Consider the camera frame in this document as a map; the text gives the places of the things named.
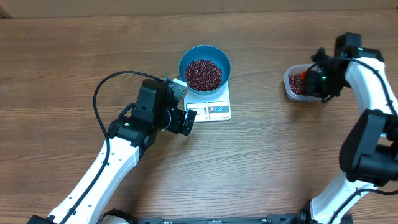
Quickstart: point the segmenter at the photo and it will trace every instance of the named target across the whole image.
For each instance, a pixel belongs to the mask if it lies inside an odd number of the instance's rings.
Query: bowl of beans
[[[226,54],[210,45],[200,45],[188,50],[178,67],[180,79],[199,95],[216,93],[231,75],[231,62]]]
[[[321,99],[318,97],[305,95],[305,83],[302,78],[302,74],[305,73],[311,65],[312,64],[294,65],[286,71],[284,82],[286,96],[288,99],[301,102]]]

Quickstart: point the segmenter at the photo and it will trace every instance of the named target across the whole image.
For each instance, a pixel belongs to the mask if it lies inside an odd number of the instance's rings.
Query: white container
[[[313,97],[313,96],[302,96],[302,95],[297,95],[292,90],[290,89],[289,85],[289,76],[291,75],[297,75],[301,74],[311,66],[312,64],[306,64],[306,65],[294,65],[291,66],[285,73],[285,90],[286,90],[286,95],[287,98],[292,100],[292,101],[297,101],[297,102],[304,102],[304,101],[314,101],[314,100],[321,100],[321,98],[318,97]]]

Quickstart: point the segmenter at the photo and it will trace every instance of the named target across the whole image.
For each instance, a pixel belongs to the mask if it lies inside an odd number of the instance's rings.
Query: wooden table
[[[89,168],[104,139],[91,107],[102,78],[120,70],[177,77],[180,57],[200,44],[231,60],[232,120],[195,124],[189,137],[158,135],[105,211],[164,218],[297,211],[339,171],[340,146],[359,115],[352,90],[325,105],[288,101],[283,76],[319,47],[333,54],[345,32],[381,50],[397,93],[396,10],[0,20],[0,223],[46,216]],[[102,87],[106,126],[136,100],[141,81],[125,75]],[[370,194],[351,212],[356,223],[397,223],[397,199]]]

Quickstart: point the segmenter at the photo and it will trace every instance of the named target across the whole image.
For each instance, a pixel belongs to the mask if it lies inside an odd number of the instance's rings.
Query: pile of beans
[[[189,64],[185,78],[194,90],[211,91],[222,84],[223,71],[211,60],[199,59]]]
[[[289,76],[289,85],[295,94],[305,95],[305,82],[301,79],[301,74]]]

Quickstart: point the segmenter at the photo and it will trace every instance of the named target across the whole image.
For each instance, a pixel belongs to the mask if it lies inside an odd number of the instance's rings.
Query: kitchen scale
[[[231,119],[231,102],[228,82],[220,90],[210,95],[199,95],[189,89],[184,98],[184,108],[197,112],[194,122],[229,121]]]

